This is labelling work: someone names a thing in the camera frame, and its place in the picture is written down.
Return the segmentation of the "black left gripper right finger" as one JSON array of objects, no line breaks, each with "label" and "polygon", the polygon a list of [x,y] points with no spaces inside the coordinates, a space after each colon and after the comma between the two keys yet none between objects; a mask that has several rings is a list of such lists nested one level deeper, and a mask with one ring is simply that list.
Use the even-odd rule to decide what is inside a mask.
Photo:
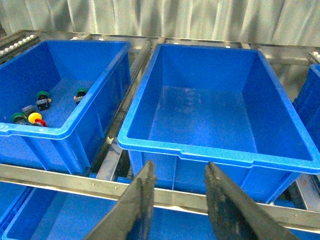
[{"label": "black left gripper right finger", "polygon": [[226,219],[232,219],[233,216],[243,216],[255,228],[266,226],[274,231],[279,226],[283,227],[213,162],[205,167],[204,181],[207,212],[213,225],[218,222],[227,223]]}]

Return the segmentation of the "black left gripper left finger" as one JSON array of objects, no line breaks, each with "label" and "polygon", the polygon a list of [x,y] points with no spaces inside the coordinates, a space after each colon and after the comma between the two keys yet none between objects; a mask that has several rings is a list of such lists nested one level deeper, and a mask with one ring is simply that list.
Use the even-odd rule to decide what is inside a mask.
[{"label": "black left gripper left finger", "polygon": [[86,240],[148,240],[154,213],[157,177],[148,160],[110,212],[85,236]]}]

